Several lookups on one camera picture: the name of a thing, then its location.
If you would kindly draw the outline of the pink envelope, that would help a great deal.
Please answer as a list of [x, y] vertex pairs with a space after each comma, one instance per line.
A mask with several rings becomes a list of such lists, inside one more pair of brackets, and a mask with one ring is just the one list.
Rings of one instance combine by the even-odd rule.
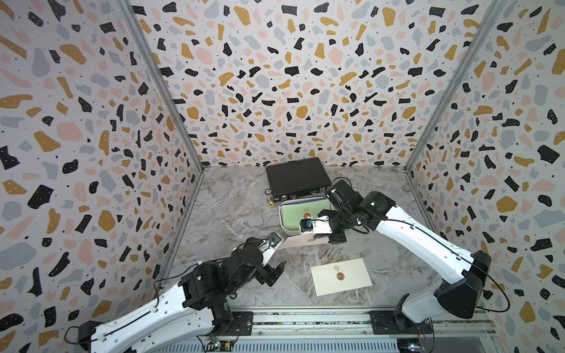
[[328, 236], [314, 238], [314, 235], [295, 235], [286, 238], [278, 247], [278, 250], [291, 249], [297, 247], [309, 247], [317, 245], [325, 245], [329, 243]]

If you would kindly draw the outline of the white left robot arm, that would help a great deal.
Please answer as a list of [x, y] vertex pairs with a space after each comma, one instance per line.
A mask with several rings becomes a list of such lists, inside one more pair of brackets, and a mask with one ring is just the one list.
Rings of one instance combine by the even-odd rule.
[[229, 306], [238, 291], [253, 280], [272, 286], [285, 265], [269, 265], [284, 239], [248, 238], [229, 257], [199, 262], [167, 291], [107, 323], [79, 326], [77, 344], [86, 352], [155, 352], [186, 338], [226, 334], [235, 322]]

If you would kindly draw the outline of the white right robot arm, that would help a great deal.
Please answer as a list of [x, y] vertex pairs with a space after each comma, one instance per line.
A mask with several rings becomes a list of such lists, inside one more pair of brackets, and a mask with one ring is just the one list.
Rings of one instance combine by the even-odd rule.
[[334, 209], [322, 210], [310, 220], [315, 237], [326, 236], [331, 244], [342, 244], [347, 230], [375, 231], [408, 249], [440, 276], [436, 288], [401, 297], [391, 319], [401, 331], [445, 313], [459, 319], [474, 316], [489, 278], [491, 257], [486, 252], [471, 253], [450, 243], [381, 192], [362, 197], [340, 182], [325, 196]]

